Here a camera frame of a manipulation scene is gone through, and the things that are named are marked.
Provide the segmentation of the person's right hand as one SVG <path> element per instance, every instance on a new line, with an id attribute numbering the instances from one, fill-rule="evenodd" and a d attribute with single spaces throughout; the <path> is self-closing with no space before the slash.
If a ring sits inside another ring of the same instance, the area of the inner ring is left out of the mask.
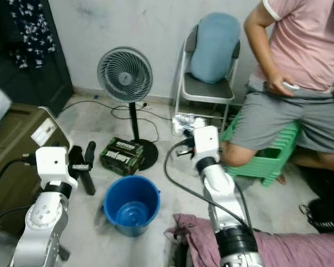
<path id="1" fill-rule="evenodd" d="M 271 92 L 279 94 L 279 96 L 293 97 L 294 92 L 301 89 L 289 75 L 276 75 L 270 78 L 269 81 L 271 82 Z"/>

